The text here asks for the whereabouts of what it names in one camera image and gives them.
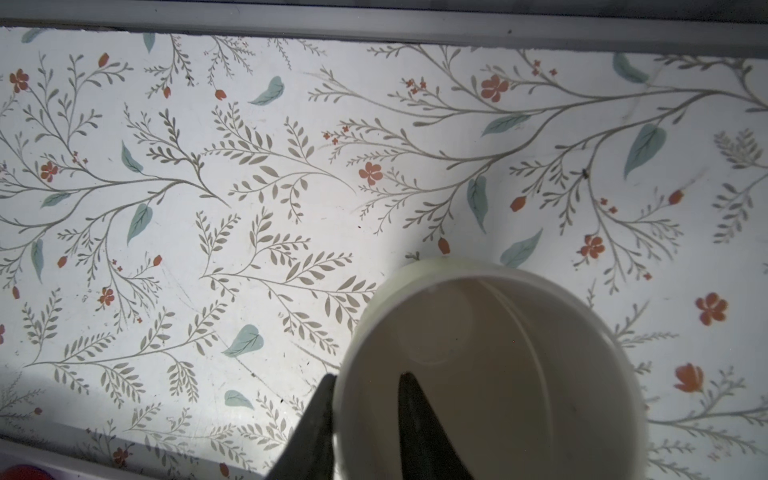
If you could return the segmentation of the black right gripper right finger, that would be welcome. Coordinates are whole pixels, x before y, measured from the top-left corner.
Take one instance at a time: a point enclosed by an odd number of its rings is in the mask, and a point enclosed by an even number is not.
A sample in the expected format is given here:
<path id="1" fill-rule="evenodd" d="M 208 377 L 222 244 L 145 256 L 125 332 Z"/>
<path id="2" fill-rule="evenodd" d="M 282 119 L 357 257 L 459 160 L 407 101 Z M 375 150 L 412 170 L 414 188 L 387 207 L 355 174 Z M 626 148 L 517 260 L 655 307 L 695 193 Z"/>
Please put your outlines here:
<path id="1" fill-rule="evenodd" d="M 411 372 L 399 379 L 398 432 L 403 479 L 473 478 Z"/>

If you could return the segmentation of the light green mug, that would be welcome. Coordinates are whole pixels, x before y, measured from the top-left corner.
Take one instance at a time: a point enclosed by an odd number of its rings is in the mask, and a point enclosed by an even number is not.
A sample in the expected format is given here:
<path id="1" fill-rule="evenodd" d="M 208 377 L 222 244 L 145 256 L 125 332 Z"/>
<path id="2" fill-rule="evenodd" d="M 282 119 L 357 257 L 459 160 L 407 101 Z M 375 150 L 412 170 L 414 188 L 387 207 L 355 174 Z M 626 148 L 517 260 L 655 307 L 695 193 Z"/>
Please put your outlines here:
<path id="1" fill-rule="evenodd" d="M 642 479 L 647 425 L 606 324 L 536 274 L 433 258 L 365 307 L 336 382 L 344 479 L 398 479 L 398 384 L 413 374 L 476 479 Z"/>

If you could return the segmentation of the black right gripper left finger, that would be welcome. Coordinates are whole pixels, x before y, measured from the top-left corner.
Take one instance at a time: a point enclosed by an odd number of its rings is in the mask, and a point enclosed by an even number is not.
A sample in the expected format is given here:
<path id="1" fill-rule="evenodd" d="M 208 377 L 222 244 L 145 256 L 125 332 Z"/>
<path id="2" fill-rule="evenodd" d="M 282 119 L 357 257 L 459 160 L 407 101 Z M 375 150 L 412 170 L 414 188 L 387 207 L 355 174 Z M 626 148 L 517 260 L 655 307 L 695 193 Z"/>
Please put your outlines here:
<path id="1" fill-rule="evenodd" d="M 326 374 L 316 388 L 268 480 L 330 480 L 334 477 L 332 400 L 337 376 Z"/>

